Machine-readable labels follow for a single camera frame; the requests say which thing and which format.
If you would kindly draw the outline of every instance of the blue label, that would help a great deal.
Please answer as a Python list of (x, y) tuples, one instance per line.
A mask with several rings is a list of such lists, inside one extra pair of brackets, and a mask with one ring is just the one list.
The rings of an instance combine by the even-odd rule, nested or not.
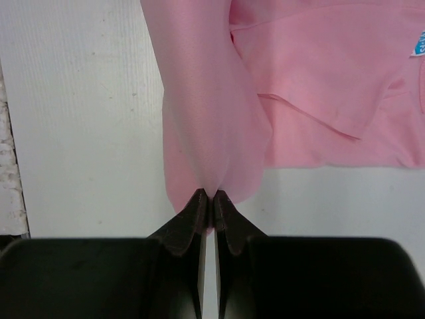
[(420, 35), (418, 44), (413, 50), (412, 56), (420, 56), (425, 54), (425, 31)]

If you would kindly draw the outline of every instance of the black object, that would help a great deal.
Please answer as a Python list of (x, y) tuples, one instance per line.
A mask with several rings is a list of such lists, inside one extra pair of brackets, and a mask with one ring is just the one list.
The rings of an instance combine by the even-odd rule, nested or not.
[(385, 239), (268, 237), (198, 190), (147, 239), (31, 239), (0, 255), (0, 319), (201, 318), (216, 229), (220, 319), (425, 318), (425, 290)]

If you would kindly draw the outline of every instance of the pink fabric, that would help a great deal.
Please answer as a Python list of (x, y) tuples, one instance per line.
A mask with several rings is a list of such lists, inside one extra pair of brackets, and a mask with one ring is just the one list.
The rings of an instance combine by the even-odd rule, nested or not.
[(265, 167), (425, 167), (425, 0), (141, 0), (167, 193), (234, 202)]

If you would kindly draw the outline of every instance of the blue tag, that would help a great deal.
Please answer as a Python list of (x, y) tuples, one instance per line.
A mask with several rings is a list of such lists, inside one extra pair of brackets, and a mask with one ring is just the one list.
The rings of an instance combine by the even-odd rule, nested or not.
[(411, 56), (425, 55), (425, 31), (422, 32), (419, 38), (419, 42), (413, 50)]

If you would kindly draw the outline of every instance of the pink garment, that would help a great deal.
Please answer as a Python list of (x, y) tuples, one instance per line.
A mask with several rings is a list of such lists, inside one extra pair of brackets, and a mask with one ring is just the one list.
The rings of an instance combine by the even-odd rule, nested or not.
[(141, 0), (167, 193), (234, 202), (265, 167), (425, 167), (425, 0)]

